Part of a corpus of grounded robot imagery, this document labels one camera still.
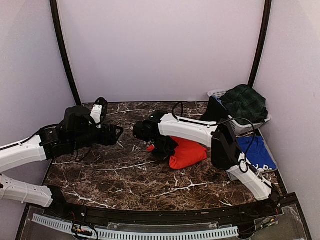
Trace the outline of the red t-shirt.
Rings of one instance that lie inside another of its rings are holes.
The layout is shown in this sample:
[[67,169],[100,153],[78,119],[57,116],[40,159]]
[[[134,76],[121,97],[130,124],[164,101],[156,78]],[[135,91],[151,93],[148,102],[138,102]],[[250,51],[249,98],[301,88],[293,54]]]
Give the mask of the red t-shirt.
[[[175,149],[175,155],[170,157],[170,160],[159,160],[160,162],[166,162],[173,170],[181,170],[191,167],[201,161],[208,158],[207,148],[203,147],[197,142],[174,137],[174,136],[162,136],[160,139],[173,139],[178,143],[178,147]],[[155,149],[153,143],[147,148],[147,151],[152,154],[152,150]]]

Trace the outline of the dark green plaid garment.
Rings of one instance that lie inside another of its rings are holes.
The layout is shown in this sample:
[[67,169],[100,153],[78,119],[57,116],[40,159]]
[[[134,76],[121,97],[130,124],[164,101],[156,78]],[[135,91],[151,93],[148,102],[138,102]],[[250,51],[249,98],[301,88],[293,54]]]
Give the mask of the dark green plaid garment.
[[268,118],[266,99],[248,85],[241,84],[228,90],[219,100],[233,118],[248,119],[253,124]]

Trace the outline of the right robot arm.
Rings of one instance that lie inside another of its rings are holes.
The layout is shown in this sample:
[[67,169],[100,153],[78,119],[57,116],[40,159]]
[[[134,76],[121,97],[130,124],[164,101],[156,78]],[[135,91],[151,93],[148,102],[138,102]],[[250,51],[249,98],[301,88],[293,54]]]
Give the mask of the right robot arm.
[[258,216],[266,217],[279,203],[279,191],[249,164],[228,120],[201,121],[161,111],[154,112],[148,120],[156,136],[178,137],[209,147],[212,165],[236,177],[260,201],[255,205]]

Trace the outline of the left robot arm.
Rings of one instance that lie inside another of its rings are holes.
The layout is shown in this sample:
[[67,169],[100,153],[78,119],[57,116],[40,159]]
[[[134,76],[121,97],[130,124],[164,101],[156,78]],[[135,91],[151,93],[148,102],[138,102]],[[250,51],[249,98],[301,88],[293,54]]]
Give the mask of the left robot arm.
[[54,160],[79,149],[98,144],[115,145],[124,132],[116,125],[89,127],[85,131],[66,131],[57,126],[43,128],[33,136],[0,149],[0,198],[51,208],[60,218],[67,218],[70,206],[58,187],[34,185],[4,175],[4,172],[35,162]]

